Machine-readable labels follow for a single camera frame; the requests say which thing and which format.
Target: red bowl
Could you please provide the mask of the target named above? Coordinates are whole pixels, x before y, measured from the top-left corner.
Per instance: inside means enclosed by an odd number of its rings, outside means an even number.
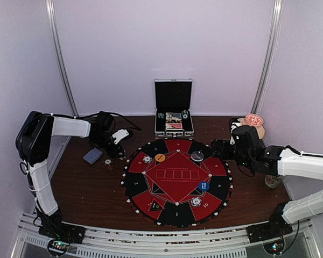
[[[260,127],[263,125],[263,119],[262,117],[256,115],[256,114],[247,114],[245,116],[245,119],[250,126],[254,127]]]

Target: open case lid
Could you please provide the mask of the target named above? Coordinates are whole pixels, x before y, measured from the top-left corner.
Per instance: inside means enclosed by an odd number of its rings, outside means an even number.
[[[192,79],[155,80],[157,110],[176,111],[190,108]]]

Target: blue poker chip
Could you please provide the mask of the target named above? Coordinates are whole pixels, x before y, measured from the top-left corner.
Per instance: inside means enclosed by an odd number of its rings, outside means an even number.
[[[202,200],[200,197],[194,197],[190,203],[192,204],[193,207],[200,207],[201,206],[201,203],[202,203]]]
[[[199,189],[201,191],[208,191],[209,189],[209,184],[205,181],[199,183]]]

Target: circular mat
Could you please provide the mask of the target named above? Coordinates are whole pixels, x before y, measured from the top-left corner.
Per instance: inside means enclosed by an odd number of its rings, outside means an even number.
[[[233,189],[228,165],[208,145],[162,139],[127,160],[121,185],[127,203],[158,225],[196,226],[219,214]]]

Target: black cable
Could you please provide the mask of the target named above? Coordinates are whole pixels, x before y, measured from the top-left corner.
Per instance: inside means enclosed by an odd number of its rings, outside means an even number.
[[[116,119],[114,118],[114,126],[113,126],[113,129],[111,129],[111,131],[109,132],[109,134],[112,134],[115,128],[116,128]]]
[[[113,113],[113,112],[105,112],[105,113],[108,113],[108,114],[114,114],[116,116],[119,116],[119,117],[122,117],[125,121],[127,121],[129,124],[131,124],[132,126],[134,127],[128,127],[128,128],[124,128],[124,129],[135,129],[137,131],[142,131],[142,129],[137,126],[136,124],[134,124],[132,121],[130,121],[128,118],[126,118],[125,116],[119,114],[119,113]]]
[[[64,117],[64,118],[74,119],[74,117],[69,116],[67,114],[53,114],[53,117]]]
[[[296,154],[298,154],[298,155],[301,155],[300,151],[298,151],[298,150],[294,149],[294,148],[293,148],[292,146],[290,146],[290,145],[287,145],[285,148],[286,148],[286,149],[290,149],[291,151],[293,151],[294,153],[296,153]]]
[[[95,116],[98,116],[99,113],[95,113],[95,114],[89,114],[87,116],[84,116],[84,117],[78,117],[77,119],[86,119],[86,118],[89,118],[89,117],[95,117]]]
[[[296,238],[297,238],[298,233],[299,233],[299,228],[300,228],[300,222],[298,221],[298,228],[297,228],[296,235],[294,236],[294,239],[291,242],[291,244],[288,246],[288,248],[286,248],[286,250],[282,251],[282,254],[286,253],[291,248],[291,246],[294,244],[294,242],[296,241]]]
[[[40,211],[40,213],[41,213],[41,214],[43,214],[44,218],[46,218],[46,220],[48,220],[50,224],[52,224],[55,228],[57,228],[57,229],[58,229],[59,231],[61,231],[63,234],[66,234],[66,231],[64,231],[64,230],[60,229],[57,225],[55,225],[55,224],[50,220],[50,218],[48,218],[48,216],[47,216],[46,214],[44,214],[44,213],[43,213],[43,209],[42,209],[41,205],[39,204],[39,201],[38,201],[38,200],[36,201],[36,203],[37,203],[37,205],[38,205],[38,207],[39,207],[39,211]]]
[[[33,225],[35,226],[35,227],[41,227],[41,226],[37,226],[36,224],[35,224],[35,222],[36,222],[36,220],[38,219],[39,217],[38,216],[36,216],[35,217],[35,219],[33,220]]]
[[[32,118],[26,125],[25,125],[25,127],[24,127],[24,133],[26,132],[26,129],[32,124],[32,123],[34,123],[35,121],[37,121],[38,119],[40,119],[42,116],[44,116],[45,114],[39,114],[39,115],[37,115],[37,116],[35,116],[34,118]]]
[[[237,167],[238,167],[238,170],[239,170],[243,175],[248,176],[248,177],[254,177],[254,176],[255,176],[255,174],[251,174],[251,175],[249,175],[249,174],[244,173],[244,172],[242,171],[242,169],[241,169],[241,166],[240,166],[240,165],[238,165],[238,164],[237,164]]]
[[[25,162],[21,162],[21,163],[19,163],[19,168],[20,168],[20,171],[23,173],[23,175],[27,175],[27,165],[26,165],[26,163]]]

